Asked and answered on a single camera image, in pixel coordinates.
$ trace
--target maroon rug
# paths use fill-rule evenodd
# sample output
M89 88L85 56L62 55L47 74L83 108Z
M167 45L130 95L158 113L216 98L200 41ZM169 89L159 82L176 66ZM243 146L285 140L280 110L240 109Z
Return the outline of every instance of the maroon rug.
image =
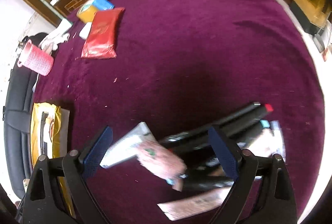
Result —
M71 109L71 148L82 148L106 124L114 141L141 121L159 139L250 101L270 103L300 215L318 175L324 103L312 59L282 7L275 0L110 1L126 8L117 58L81 59L83 24L72 14L70 33L77 34L60 45L36 88L35 102ZM100 169L88 184L114 223L170 223L157 203L185 196L137 160ZM213 214L177 223L207 223Z

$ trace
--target floor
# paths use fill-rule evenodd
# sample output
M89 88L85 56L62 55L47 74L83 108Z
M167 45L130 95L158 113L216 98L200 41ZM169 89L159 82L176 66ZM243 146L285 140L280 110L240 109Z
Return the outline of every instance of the floor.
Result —
M0 28L3 32L6 32L6 34L2 35L0 44L0 107L2 107L6 103L10 72L17 58L15 50L18 46L18 41L22 40L26 35L34 35L41 31L49 33L55 27L36 13L23 0L0 0L0 8L3 10L3 15L7 17L7 19L0 20ZM19 18L12 15L15 11L20 13ZM12 202L15 202L19 199L11 188L5 160L4 142L1 142L3 140L3 122L0 120L0 159L2 159L0 161L0 184Z
M304 212L302 213L302 215L298 220L298 223L301 223L304 220L304 218L313 209L318 199L321 197L323 191L325 190L332 176L332 167L329 163L330 156L328 151L329 150L328 147L332 142L332 135L330 135L332 133L332 123L329 120L326 120L327 118L331 118L332 115L332 95L330 94L330 92L332 91L332 81L329 78L330 77L329 73L330 70L332 69L332 60L330 59L324 62L321 54L318 52L312 40L312 36L303 31L300 23L295 18L293 13L290 11L285 1L283 0L276 0L276 1L284 8L285 12L288 14L288 16L290 17L296 28L302 35L303 41L305 42L308 51L313 59L313 62L316 66L318 80L320 82L325 101L325 140L324 140L324 149L323 149L321 167L310 200L308 201L308 204L304 209Z

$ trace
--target red packet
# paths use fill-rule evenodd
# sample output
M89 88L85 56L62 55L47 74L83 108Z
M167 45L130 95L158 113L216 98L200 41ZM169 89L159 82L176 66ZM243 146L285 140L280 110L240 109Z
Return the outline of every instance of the red packet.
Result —
M83 46L82 58L107 59L117 56L114 50L116 25L124 10L119 7L96 12Z

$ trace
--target metal screw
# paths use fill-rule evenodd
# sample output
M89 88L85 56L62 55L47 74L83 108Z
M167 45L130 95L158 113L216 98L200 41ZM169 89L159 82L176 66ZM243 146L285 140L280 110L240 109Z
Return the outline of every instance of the metal screw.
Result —
M44 161L46 159L46 155L42 154L41 156L39 156L38 160L39 161Z
M242 154L244 154L245 156L250 156L251 152L248 149L243 149Z
M69 152L70 156L76 156L77 154L78 154L77 150L72 150L72 151Z
M281 155L279 154L275 154L274 157L277 159L277 160L282 160L283 158L281 157Z

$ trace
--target blue gripper pad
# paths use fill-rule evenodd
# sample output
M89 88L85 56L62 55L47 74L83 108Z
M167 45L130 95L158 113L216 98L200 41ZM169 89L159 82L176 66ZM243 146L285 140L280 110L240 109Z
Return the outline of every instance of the blue gripper pad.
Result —
M81 155L79 161L83 165L82 177L92 177L96 174L99 164L102 161L107 149L111 146L113 140L113 131L107 126L100 135L97 135L92 143L86 147Z
M226 173L226 176L232 178L234 181L239 177L238 170L238 160L233 155L231 150L234 152L236 147L231 144L232 140L229 140L221 130L217 130L214 127L211 127L208 130L209 134L209 144L211 144L215 155L217 156L220 165Z

